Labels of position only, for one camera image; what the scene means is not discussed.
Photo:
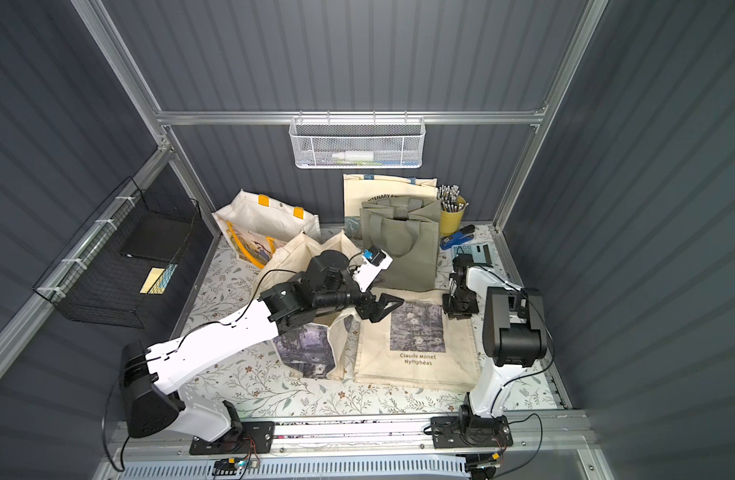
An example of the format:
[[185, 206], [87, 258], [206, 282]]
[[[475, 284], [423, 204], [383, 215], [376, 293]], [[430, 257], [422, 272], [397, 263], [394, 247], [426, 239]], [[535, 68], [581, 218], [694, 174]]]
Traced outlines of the cream canvas bag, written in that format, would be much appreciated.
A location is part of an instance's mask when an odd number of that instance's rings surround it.
[[347, 264], [358, 252], [343, 231], [323, 243], [301, 233], [273, 254], [253, 283], [278, 328], [274, 349], [293, 376], [344, 378], [347, 336], [356, 319]]

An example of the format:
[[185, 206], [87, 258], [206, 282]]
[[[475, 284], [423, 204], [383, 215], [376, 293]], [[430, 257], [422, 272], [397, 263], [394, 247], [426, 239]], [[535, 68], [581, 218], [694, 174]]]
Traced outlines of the cream canvas bag painting print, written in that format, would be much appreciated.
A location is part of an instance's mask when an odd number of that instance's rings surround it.
[[477, 384], [481, 364], [470, 319], [443, 311], [443, 292], [385, 290], [405, 303], [377, 323], [363, 321], [354, 380], [465, 393]]

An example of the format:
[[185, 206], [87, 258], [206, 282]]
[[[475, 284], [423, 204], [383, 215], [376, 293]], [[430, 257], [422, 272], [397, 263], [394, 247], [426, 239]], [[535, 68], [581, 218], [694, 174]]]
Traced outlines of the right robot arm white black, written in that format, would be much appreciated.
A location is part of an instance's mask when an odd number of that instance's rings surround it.
[[511, 389], [549, 351], [543, 294], [508, 282], [471, 254], [461, 254], [453, 259], [443, 310], [453, 319], [483, 316], [483, 351], [489, 361], [459, 410], [459, 428], [469, 438], [495, 432], [497, 422], [505, 422]]

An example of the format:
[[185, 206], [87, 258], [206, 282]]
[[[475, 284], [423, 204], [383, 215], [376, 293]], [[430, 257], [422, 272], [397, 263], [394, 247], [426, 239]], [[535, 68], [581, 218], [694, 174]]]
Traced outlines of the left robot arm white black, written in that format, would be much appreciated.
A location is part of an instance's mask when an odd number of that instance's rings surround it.
[[186, 394], [183, 386], [207, 367], [319, 315], [352, 308], [361, 319], [377, 323], [403, 305], [397, 296], [371, 293], [371, 285], [393, 258], [376, 247], [357, 256], [361, 262], [352, 266], [345, 254], [325, 250], [305, 270], [255, 294], [247, 306], [225, 318], [167, 342], [125, 346], [119, 392], [129, 436], [145, 438], [168, 430], [216, 441], [239, 432], [241, 421], [231, 403]]

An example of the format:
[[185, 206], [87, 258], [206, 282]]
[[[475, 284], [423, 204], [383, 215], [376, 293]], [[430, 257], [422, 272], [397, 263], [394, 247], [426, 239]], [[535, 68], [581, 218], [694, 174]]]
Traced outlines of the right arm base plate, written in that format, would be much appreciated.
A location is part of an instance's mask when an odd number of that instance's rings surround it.
[[513, 446], [511, 428], [507, 418], [437, 416], [425, 429], [431, 436], [435, 449], [495, 448], [503, 450]]

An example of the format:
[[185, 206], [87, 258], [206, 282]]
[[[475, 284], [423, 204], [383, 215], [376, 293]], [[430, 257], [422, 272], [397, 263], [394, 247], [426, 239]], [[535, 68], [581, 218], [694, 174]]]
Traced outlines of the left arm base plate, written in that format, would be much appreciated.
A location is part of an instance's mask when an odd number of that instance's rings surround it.
[[189, 454], [205, 455], [246, 455], [267, 454], [271, 450], [276, 424], [272, 421], [243, 422], [241, 430], [232, 428], [214, 441], [193, 438]]

